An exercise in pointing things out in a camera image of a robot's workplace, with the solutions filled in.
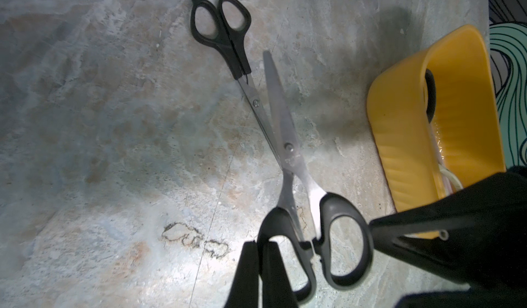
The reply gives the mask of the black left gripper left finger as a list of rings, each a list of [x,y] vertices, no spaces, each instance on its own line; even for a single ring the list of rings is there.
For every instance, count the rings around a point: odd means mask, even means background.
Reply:
[[[276,242],[246,242],[225,307],[298,307]]]

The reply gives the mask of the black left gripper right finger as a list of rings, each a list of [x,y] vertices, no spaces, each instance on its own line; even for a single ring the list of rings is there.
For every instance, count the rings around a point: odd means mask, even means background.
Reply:
[[[375,249],[467,291],[409,294],[399,307],[526,306],[526,168],[372,220]]]

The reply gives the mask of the small black scissors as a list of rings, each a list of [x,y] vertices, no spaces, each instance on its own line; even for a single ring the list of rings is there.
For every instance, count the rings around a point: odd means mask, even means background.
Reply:
[[[321,260],[326,282],[336,290],[350,290],[357,286],[373,261],[373,238],[369,227],[355,206],[341,195],[325,191],[311,176],[304,161],[301,145],[287,105],[284,87],[270,51],[263,52],[266,84],[273,119],[273,130],[283,170],[283,182],[277,206],[271,210],[262,222],[257,238],[260,252],[275,236],[289,239],[307,276],[307,284],[295,292],[298,303],[312,299],[316,293],[316,277],[312,268],[312,257],[318,255]],[[293,182],[298,178],[307,191],[310,212],[316,236],[310,241],[303,237],[299,216],[295,206]],[[358,265],[347,275],[332,274],[332,250],[330,230],[334,221],[347,217],[354,220],[362,233],[362,256]]]
[[[224,3],[229,3],[240,11],[244,19],[243,26],[234,28],[229,25],[223,10]],[[274,157],[280,163],[274,133],[267,113],[264,110],[262,99],[255,88],[251,66],[244,47],[245,36],[252,23],[250,12],[239,0],[218,0],[217,5],[214,5],[208,0],[192,0],[192,4],[190,18],[192,36],[198,43],[215,49],[223,57],[234,80],[237,81],[248,103],[251,105],[253,114]],[[211,15],[216,27],[216,34],[214,36],[206,36],[200,33],[196,26],[196,13],[200,7],[207,10]]]

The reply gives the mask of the yellow storage box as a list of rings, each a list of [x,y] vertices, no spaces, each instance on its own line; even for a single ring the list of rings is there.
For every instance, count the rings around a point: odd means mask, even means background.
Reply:
[[[473,25],[377,76],[366,109],[397,212],[454,193],[443,169],[463,187],[506,170],[489,55]]]

